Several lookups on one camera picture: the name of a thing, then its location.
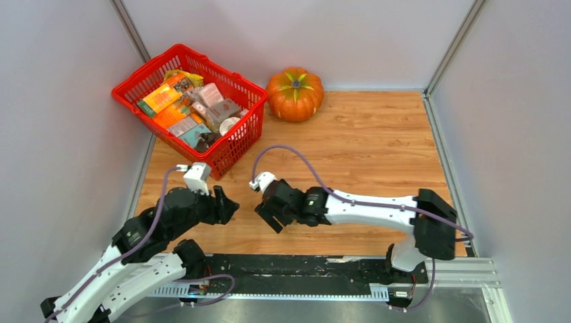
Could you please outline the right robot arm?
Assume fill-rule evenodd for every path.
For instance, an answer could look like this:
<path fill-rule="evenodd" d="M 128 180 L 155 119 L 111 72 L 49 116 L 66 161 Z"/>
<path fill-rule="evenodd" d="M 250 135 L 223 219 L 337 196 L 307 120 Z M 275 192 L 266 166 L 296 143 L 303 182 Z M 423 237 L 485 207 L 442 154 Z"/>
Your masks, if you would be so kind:
<path fill-rule="evenodd" d="M 318 225 L 362 224 L 388 227 L 407 234 L 387 252 L 384 273 L 399 282 L 428 258 L 455 258 L 456 213 L 434 191 L 384 198 L 349 194 L 314 186 L 303 192 L 284 179 L 256 179 L 251 188 L 262 193 L 255 212 L 277 233 L 297 222 Z"/>

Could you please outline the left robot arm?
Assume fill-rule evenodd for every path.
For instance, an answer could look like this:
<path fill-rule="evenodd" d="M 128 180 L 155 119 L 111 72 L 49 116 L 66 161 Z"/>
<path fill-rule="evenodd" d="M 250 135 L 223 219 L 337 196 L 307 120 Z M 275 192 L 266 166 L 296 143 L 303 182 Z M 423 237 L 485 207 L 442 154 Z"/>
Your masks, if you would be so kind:
<path fill-rule="evenodd" d="M 187 301 L 206 295 L 214 279 L 206 256 L 194 240 L 183 240 L 157 262 L 155 255 L 199 223 L 225 225 L 239 209 L 221 186 L 213 192 L 173 188 L 155 207 L 127 220 L 93 269 L 70 291 L 48 297 L 41 304 L 45 322 L 114 322 L 159 287 L 175 280 L 191 286 Z"/>

